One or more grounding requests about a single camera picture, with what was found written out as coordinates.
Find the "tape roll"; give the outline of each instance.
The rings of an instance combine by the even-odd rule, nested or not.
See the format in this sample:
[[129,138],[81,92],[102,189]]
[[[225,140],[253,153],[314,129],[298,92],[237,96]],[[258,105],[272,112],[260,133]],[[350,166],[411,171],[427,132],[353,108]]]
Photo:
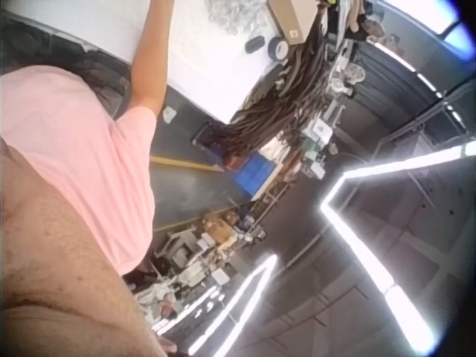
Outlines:
[[268,55],[274,61],[284,61],[289,54],[289,43],[283,37],[273,38],[268,45]]

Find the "white table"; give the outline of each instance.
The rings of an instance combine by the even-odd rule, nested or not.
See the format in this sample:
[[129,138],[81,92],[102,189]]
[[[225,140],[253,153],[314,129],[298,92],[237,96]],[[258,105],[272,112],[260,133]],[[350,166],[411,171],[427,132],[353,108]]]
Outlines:
[[[230,123],[272,67],[267,46],[245,53],[245,35],[229,36],[208,21],[204,0],[175,0],[168,83],[213,118]],[[149,0],[10,0],[4,9],[131,63]],[[279,34],[271,16],[261,35]]]

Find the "skin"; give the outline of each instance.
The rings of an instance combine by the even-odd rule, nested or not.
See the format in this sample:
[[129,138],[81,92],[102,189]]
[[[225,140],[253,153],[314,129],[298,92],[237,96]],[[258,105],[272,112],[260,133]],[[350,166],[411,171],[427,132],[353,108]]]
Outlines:
[[[347,25],[349,26],[349,29],[353,33],[357,32],[359,29],[358,22],[357,22],[358,16],[364,15],[364,14],[365,14],[364,0],[354,1],[353,6],[349,12],[349,17],[347,18]],[[365,20],[365,22],[361,24],[361,26],[369,34],[369,37],[370,37],[369,42],[376,42],[377,39],[385,35],[385,32],[382,26],[376,21]]]
[[[172,10],[172,0],[151,1],[131,107],[160,111]],[[3,140],[0,155],[6,356],[165,356],[82,217]]]

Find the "led light strip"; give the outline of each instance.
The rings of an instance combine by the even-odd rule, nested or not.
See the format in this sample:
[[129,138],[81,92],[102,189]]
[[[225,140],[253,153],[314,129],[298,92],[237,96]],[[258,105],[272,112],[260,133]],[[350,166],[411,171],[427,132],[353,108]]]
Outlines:
[[344,186],[344,182],[347,179],[363,178],[383,175],[385,173],[396,173],[403,170],[430,167],[465,158],[466,156],[476,156],[476,141],[471,141],[466,145],[452,147],[451,149],[434,152],[429,155],[409,158],[403,161],[395,161],[374,167],[364,167],[357,170],[346,171],[335,183],[321,204],[322,213],[349,245],[350,249],[364,266],[365,271],[370,275],[370,278],[376,284],[379,291],[385,296],[385,301],[393,313],[396,322],[403,331],[408,343],[417,353],[428,354],[435,348],[436,341],[434,340],[430,328],[402,288],[395,284],[390,272],[382,265],[375,254],[372,253],[361,239],[358,238],[338,213],[329,206],[329,203]]
[[190,315],[197,307],[202,305],[202,303],[207,300],[207,298],[212,295],[216,291],[217,287],[214,286],[210,289],[208,289],[207,292],[205,292],[199,299],[197,299],[192,305],[187,307],[181,314],[175,319],[169,321],[165,326],[162,324],[162,322],[159,322],[155,326],[152,327],[152,330],[156,331],[158,335],[163,335],[170,329],[172,329],[176,324],[178,324],[180,321],[182,321],[184,318],[186,318],[188,315]]
[[258,287],[253,293],[250,301],[245,307],[245,311],[240,317],[239,323],[235,325],[233,330],[231,331],[230,335],[226,338],[225,342],[219,348],[218,352],[214,355],[214,357],[224,356],[231,348],[235,340],[237,339],[238,335],[241,333],[242,328],[245,326],[246,321],[250,318],[251,313],[253,312],[254,308],[256,307],[258,301],[261,298],[261,294],[263,293],[264,288],[269,282],[269,278],[271,273],[274,269],[274,266],[277,262],[277,256],[273,255],[269,257],[261,266],[256,268],[243,282],[240,288],[237,290],[235,295],[231,298],[228,305],[223,309],[222,312],[216,317],[213,323],[207,328],[205,333],[200,336],[193,344],[190,346],[188,350],[188,354],[193,356],[209,339],[212,334],[215,333],[216,329],[223,323],[226,319],[227,315],[230,311],[236,306],[238,300],[242,297],[245,290],[249,287],[251,281],[261,272],[263,272],[263,276],[261,277],[260,282],[258,283]]
[[[398,54],[395,54],[394,52],[392,52],[391,50],[389,50],[388,48],[386,48],[385,46],[381,45],[380,43],[374,43],[373,44],[376,48],[378,48],[380,51],[382,52],[385,52],[388,56],[392,57],[393,59],[395,59],[396,61],[400,62],[404,67],[406,67],[408,70],[412,71],[412,72],[417,72],[417,70],[412,66],[410,65],[410,63],[406,62],[403,58],[401,58]],[[430,90],[432,92],[435,93],[435,95],[441,99],[443,98],[443,95],[438,92],[437,90],[437,87],[435,87],[433,85],[433,83],[431,83],[425,76],[423,76],[423,74],[421,73],[417,73],[416,74],[417,77],[419,78],[419,80],[421,80],[422,82],[424,82],[424,84],[426,84],[427,87],[430,88]],[[461,116],[453,109],[452,106],[446,106],[447,110],[449,110],[451,112],[451,115],[453,115],[453,118],[455,120],[457,120],[461,125],[464,126],[464,123],[463,123],[463,120],[461,119]]]
[[230,350],[231,346],[233,346],[233,343],[237,340],[239,334],[242,332],[243,327],[246,324],[246,321],[248,321],[248,319],[251,316],[251,313],[253,313],[254,308],[258,304],[258,301],[260,301],[261,294],[263,293],[266,285],[268,285],[269,278],[271,277],[271,273],[273,272],[273,268],[274,268],[274,265],[276,264],[276,261],[277,261],[276,256],[273,256],[270,258],[268,268],[263,273],[263,277],[261,278],[258,284],[258,287],[254,291],[253,296],[248,302],[248,305],[246,305],[245,311],[239,317],[238,324],[236,324],[235,327],[231,330],[230,335],[228,335],[225,342],[218,349],[218,351],[216,351],[213,357],[224,357]]

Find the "clear plastic bag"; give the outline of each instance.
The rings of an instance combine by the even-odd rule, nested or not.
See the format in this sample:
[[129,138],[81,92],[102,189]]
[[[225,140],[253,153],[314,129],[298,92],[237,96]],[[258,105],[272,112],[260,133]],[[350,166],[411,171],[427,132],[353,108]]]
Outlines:
[[267,25],[266,0],[205,0],[210,22],[223,28],[228,35],[260,35]]

